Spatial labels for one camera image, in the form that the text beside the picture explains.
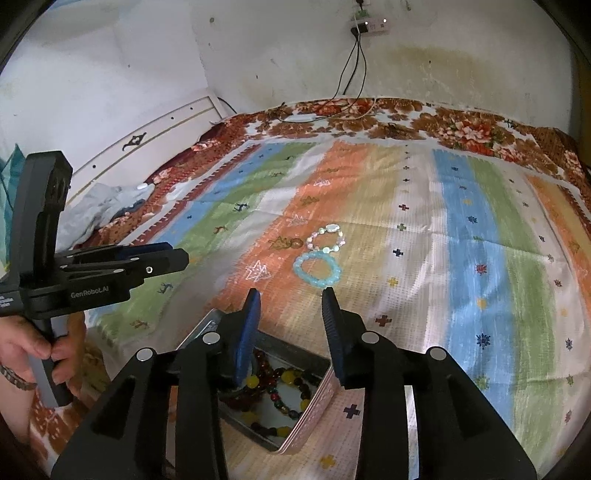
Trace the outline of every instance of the finger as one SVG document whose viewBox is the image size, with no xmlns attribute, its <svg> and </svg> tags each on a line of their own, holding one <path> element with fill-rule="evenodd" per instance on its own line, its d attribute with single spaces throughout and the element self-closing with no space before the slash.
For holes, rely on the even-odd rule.
<svg viewBox="0 0 591 480">
<path fill-rule="evenodd" d="M 51 355 L 51 345 L 27 320 L 18 316 L 0 317 L 0 338 L 41 359 Z"/>
<path fill-rule="evenodd" d="M 54 362 L 73 356 L 82 357 L 84 354 L 84 339 L 86 324 L 84 312 L 73 313 L 67 320 L 68 335 L 58 338 L 51 349 L 51 359 Z"/>
<path fill-rule="evenodd" d="M 58 338 L 51 348 L 51 359 L 54 362 L 76 356 L 79 353 L 80 346 L 74 337 L 67 335 Z"/>
<path fill-rule="evenodd" d="M 75 375 L 66 385 L 75 397 L 80 398 L 82 392 L 82 375 Z"/>
<path fill-rule="evenodd" d="M 86 323 L 84 312 L 71 313 L 67 320 L 68 335 L 77 341 L 86 337 Z"/>
<path fill-rule="evenodd" d="M 67 358 L 57 363 L 51 374 L 53 382 L 59 385 L 73 378 L 79 371 L 79 363 L 76 357 Z"/>
</svg>

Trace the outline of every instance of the screw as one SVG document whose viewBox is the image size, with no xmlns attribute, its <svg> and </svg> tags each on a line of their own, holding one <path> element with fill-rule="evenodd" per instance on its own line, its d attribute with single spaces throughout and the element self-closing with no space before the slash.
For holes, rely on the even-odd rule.
<svg viewBox="0 0 591 480">
<path fill-rule="evenodd" d="M 138 353 L 135 354 L 135 357 L 140 362 L 145 362 L 146 360 L 150 360 L 152 358 L 152 349 L 150 348 L 142 348 Z"/>
<path fill-rule="evenodd" d="M 431 358 L 435 359 L 435 360 L 445 360 L 447 357 L 447 353 L 443 348 L 439 348 L 438 346 L 431 348 L 431 350 L 429 350 L 429 355 L 431 355 Z"/>
<path fill-rule="evenodd" d="M 379 342 L 379 335 L 375 332 L 365 332 L 362 336 L 361 339 L 365 342 L 365 343 L 378 343 Z"/>
<path fill-rule="evenodd" d="M 220 340 L 220 334 L 217 332 L 208 332 L 203 335 L 203 343 L 208 345 L 213 345 L 214 343 L 218 343 Z"/>
</svg>

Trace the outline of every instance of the human hand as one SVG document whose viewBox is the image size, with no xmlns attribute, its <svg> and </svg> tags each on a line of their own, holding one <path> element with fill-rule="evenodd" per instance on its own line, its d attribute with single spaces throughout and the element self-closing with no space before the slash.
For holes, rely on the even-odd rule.
<svg viewBox="0 0 591 480">
<path fill-rule="evenodd" d="M 72 313 L 67 320 L 68 335 L 58 338 L 53 347 L 37 329 L 19 316 L 0 317 L 0 363 L 27 382 L 35 377 L 28 355 L 51 359 L 56 363 L 52 377 L 56 385 L 66 382 L 72 393 L 82 386 L 80 369 L 84 355 L 86 325 L 84 312 Z"/>
</svg>

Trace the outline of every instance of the light blue bead bracelet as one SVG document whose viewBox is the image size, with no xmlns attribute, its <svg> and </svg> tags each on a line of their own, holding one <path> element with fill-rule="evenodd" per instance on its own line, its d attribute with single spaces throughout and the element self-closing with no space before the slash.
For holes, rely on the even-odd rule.
<svg viewBox="0 0 591 480">
<path fill-rule="evenodd" d="M 331 270 L 329 277 L 316 278 L 310 274 L 307 274 L 306 272 L 304 272 L 302 270 L 302 267 L 301 267 L 302 263 L 304 263 L 306 260 L 310 260 L 312 258 L 318 258 L 318 259 L 324 260 L 326 263 L 328 263 L 330 270 Z M 332 285 L 334 285 L 335 283 L 337 283 L 340 280 L 341 269 L 340 269 L 339 265 L 337 264 L 336 260 L 333 257 L 331 257 L 329 254 L 325 254 L 324 252 L 321 252 L 321 251 L 312 251 L 312 252 L 306 252 L 304 254 L 301 254 L 298 258 L 295 259 L 294 272 L 303 281 L 312 285 L 313 287 L 326 288 L 326 287 L 331 287 Z"/>
</svg>

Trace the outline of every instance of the beaded bracelet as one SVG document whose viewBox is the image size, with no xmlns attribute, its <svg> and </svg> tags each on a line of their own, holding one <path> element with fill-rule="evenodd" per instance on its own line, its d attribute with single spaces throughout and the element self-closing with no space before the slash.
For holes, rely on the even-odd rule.
<svg viewBox="0 0 591 480">
<path fill-rule="evenodd" d="M 328 276 L 327 278 L 316 278 L 310 275 L 309 273 L 304 272 L 301 266 L 306 260 L 309 260 L 310 258 L 318 258 L 328 263 L 331 270 L 330 276 Z M 295 259 L 293 269 L 298 277 L 300 277 L 303 281 L 305 281 L 307 284 L 312 285 L 313 287 L 331 287 L 340 280 L 341 269 L 339 265 L 333 257 L 324 252 L 313 251 L 301 254 L 299 257 Z"/>
<path fill-rule="evenodd" d="M 310 236 L 306 238 L 306 247 L 308 248 L 308 250 L 312 250 L 315 252 L 319 251 L 320 247 L 315 246 L 312 242 L 314 238 L 316 238 L 318 235 L 324 235 L 325 233 L 336 233 L 338 234 L 339 239 L 332 247 L 324 247 L 322 249 L 323 253 L 329 254 L 331 252 L 338 252 L 340 250 L 340 247 L 342 247 L 345 244 L 345 239 L 343 237 L 343 232 L 341 231 L 340 226 L 336 223 L 331 223 L 329 225 L 326 225 L 325 228 L 319 228 L 316 232 L 312 232 Z"/>
<path fill-rule="evenodd" d="M 259 423 L 259 415 L 251 410 L 252 404 L 254 403 L 252 400 L 259 400 L 261 393 L 267 389 L 275 408 L 289 416 L 292 420 L 297 420 L 310 404 L 312 397 L 310 387 L 304 382 L 304 380 L 315 387 L 318 387 L 320 380 L 308 371 L 299 371 L 294 368 L 285 369 L 279 367 L 273 370 L 271 369 L 266 354 L 258 349 L 254 350 L 254 357 L 259 368 L 256 369 L 253 365 L 253 372 L 258 370 L 258 375 L 253 374 L 248 377 L 246 379 L 246 387 L 241 389 L 240 392 L 238 392 L 238 395 L 232 398 L 221 398 L 221 400 L 234 410 L 242 410 L 242 420 L 253 432 L 263 437 L 275 436 L 287 438 L 292 431 L 292 427 L 283 426 L 267 428 L 261 425 Z M 276 388 L 278 379 L 281 379 L 287 385 L 294 385 L 300 390 L 301 412 L 290 410 L 283 403 Z"/>
</svg>

